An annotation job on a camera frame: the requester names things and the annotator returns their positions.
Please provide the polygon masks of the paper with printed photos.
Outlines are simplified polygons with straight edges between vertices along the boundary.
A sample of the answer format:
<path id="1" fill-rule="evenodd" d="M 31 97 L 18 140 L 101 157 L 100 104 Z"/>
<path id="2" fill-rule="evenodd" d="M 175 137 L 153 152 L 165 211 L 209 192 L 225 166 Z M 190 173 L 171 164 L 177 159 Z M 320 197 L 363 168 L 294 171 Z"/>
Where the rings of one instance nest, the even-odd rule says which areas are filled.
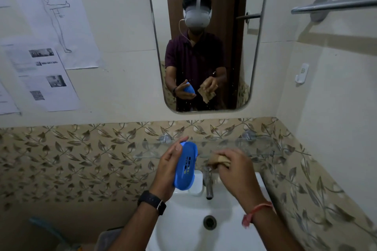
<path id="1" fill-rule="evenodd" d="M 78 110 L 80 100 L 51 44 L 9 44 L 2 49 L 32 102 L 46 112 Z"/>

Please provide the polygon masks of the chrome faucet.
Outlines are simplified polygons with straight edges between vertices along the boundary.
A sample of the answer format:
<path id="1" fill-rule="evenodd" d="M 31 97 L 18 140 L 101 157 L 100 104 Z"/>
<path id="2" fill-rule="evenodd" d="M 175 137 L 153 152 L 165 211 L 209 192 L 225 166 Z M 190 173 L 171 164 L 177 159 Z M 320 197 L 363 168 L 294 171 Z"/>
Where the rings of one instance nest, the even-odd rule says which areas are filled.
<path id="1" fill-rule="evenodd" d="M 213 177 L 212 168 L 210 166 L 205 166 L 203 168 L 203 185 L 205 186 L 206 199 L 213 199 Z"/>

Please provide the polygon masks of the person's left hand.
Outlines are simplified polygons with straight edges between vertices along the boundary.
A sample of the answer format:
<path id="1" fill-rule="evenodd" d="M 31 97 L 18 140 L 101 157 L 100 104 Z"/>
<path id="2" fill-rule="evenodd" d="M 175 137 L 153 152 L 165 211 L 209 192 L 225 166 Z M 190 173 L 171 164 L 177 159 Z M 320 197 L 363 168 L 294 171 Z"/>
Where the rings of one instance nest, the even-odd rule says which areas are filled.
<path id="1" fill-rule="evenodd" d="M 174 179 L 177 163 L 179 160 L 165 160 L 165 153 L 161 156 L 156 174 L 149 188 L 149 192 L 167 202 L 173 195 Z"/>

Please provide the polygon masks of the person's left forearm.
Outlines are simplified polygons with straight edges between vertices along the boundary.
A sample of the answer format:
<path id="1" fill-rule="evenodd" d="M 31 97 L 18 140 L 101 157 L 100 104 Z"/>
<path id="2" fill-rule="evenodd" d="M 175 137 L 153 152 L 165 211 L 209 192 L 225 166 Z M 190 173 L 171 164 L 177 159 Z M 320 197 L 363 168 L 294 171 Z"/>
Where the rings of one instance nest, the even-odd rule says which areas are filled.
<path id="1" fill-rule="evenodd" d="M 156 208 L 140 203 L 107 251 L 145 251 L 158 217 Z"/>

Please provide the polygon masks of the plain white paper sheet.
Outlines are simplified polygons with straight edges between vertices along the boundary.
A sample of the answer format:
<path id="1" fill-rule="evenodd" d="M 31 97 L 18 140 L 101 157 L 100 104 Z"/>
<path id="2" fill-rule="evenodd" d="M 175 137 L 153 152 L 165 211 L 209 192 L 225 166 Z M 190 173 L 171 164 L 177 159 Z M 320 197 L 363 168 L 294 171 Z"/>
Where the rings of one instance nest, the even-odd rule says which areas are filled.
<path id="1" fill-rule="evenodd" d="M 11 95 L 0 81 L 0 115 L 9 114 L 21 115 L 21 111 L 18 109 Z"/>

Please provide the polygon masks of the blue plastic soap dish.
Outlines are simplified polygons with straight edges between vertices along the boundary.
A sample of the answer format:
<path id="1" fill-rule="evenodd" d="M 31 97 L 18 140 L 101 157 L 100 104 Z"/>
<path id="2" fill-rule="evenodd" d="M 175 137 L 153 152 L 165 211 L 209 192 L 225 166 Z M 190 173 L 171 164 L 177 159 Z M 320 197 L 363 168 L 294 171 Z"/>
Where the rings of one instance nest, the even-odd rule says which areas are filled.
<path id="1" fill-rule="evenodd" d="M 180 191 L 191 188 L 195 180 L 195 166 L 198 156 L 197 145 L 190 141 L 181 143 L 182 153 L 177 163 L 174 187 Z"/>

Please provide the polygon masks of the person's right hand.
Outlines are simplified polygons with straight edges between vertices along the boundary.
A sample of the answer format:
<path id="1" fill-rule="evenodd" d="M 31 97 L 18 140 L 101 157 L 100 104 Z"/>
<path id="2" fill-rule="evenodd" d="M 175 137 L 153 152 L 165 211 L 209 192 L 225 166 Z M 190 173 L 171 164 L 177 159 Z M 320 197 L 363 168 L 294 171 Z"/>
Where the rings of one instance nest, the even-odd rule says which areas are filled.
<path id="1" fill-rule="evenodd" d="M 251 158 L 241 151 L 241 160 L 231 161 L 230 167 L 218 166 L 219 177 L 227 190 L 237 199 L 246 214 L 263 203 L 271 206 L 262 194 Z"/>

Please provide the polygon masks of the grey bucket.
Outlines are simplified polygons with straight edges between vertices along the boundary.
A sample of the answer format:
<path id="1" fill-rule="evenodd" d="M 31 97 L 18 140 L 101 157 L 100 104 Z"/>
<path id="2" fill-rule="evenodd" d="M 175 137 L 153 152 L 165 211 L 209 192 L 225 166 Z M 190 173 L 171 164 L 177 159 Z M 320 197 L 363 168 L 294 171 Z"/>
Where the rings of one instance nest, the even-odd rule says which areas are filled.
<path id="1" fill-rule="evenodd" d="M 111 244 L 119 237 L 122 227 L 113 228 L 102 232 L 97 239 L 93 251 L 107 251 Z"/>

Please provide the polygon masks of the paper with figure drawing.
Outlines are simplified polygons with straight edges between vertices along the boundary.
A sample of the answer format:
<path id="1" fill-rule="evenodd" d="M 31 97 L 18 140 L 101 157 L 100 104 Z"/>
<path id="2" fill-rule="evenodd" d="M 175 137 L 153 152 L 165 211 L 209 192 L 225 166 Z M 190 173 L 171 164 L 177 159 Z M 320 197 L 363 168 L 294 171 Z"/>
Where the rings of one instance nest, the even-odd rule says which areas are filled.
<path id="1" fill-rule="evenodd" d="M 33 34 L 54 44 L 66 70 L 102 66 L 82 0 L 16 1 Z"/>

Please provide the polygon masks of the white adhesive wall hook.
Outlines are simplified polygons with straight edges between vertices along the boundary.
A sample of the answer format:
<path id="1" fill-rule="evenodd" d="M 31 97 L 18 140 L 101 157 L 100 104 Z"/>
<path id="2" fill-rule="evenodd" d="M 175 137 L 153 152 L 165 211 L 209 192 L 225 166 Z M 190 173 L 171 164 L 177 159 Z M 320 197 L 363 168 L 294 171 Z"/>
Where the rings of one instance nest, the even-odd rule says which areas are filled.
<path id="1" fill-rule="evenodd" d="M 295 83 L 298 85 L 302 85 L 306 81 L 306 77 L 308 74 L 309 64 L 303 63 L 300 68 L 299 74 L 295 76 Z"/>

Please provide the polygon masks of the white ceramic sink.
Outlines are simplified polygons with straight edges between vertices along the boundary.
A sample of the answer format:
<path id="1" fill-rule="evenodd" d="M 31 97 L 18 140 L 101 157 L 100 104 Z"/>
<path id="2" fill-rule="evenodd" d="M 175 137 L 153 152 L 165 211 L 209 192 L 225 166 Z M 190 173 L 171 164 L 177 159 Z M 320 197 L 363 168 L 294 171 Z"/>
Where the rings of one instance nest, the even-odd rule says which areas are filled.
<path id="1" fill-rule="evenodd" d="M 159 217 L 145 251 L 266 251 L 253 225 L 242 226 L 244 210 L 213 173 L 213 199 L 176 190 Z M 217 227 L 206 230 L 205 216 Z"/>

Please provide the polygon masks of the glass wall shelf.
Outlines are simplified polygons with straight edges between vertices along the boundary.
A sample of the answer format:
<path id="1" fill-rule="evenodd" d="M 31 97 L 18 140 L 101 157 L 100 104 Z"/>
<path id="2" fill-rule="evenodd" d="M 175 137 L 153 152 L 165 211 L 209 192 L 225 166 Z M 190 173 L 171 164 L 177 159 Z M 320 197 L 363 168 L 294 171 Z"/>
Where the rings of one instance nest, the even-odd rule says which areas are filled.
<path id="1" fill-rule="evenodd" d="M 252 132 L 244 132 L 234 139 L 209 136 L 209 138 L 203 139 L 193 139 L 193 137 L 190 137 L 189 141 L 196 144 L 200 159 L 210 158 L 214 151 L 226 148 L 238 148 L 250 157 L 267 157 L 273 153 L 282 155 L 280 148 L 271 137 L 258 136 Z M 140 142 L 129 144 L 125 154 L 137 160 L 147 158 L 158 159 L 172 143 L 173 141 L 168 141 L 166 136 L 163 136 L 163 140 L 161 141 L 144 139 Z"/>

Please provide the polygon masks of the metal sink drain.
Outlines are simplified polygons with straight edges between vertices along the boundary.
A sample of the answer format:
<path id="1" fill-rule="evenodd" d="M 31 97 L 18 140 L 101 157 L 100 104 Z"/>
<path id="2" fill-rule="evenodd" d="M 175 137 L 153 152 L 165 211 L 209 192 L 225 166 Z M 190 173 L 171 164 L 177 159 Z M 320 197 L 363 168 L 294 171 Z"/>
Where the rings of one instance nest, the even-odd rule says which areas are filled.
<path id="1" fill-rule="evenodd" d="M 205 216 L 203 220 L 203 226 L 206 230 L 212 231 L 217 227 L 217 221 L 214 216 Z"/>

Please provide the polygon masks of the beige cleaning cloth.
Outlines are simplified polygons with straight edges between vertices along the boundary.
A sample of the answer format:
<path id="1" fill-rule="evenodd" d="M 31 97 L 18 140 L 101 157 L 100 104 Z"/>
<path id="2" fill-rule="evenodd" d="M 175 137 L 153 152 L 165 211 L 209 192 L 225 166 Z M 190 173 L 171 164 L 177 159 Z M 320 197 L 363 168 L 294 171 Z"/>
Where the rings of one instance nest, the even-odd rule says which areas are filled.
<path id="1" fill-rule="evenodd" d="M 231 164 L 231 161 L 229 158 L 227 158 L 224 155 L 219 155 L 219 154 L 213 154 L 207 162 L 207 165 L 211 167 L 212 169 L 217 169 L 219 165 L 223 165 L 226 168 L 229 168 L 230 164 Z"/>

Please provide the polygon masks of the person's right forearm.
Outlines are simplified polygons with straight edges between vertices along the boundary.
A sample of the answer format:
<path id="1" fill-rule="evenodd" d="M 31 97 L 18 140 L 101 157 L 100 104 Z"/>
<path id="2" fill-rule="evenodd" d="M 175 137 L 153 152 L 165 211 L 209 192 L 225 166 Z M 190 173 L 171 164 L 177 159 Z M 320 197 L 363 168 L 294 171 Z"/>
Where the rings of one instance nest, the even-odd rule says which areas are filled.
<path id="1" fill-rule="evenodd" d="M 267 251 L 304 251 L 267 203 L 255 206 L 248 216 L 251 217 L 249 222 L 255 226 Z"/>

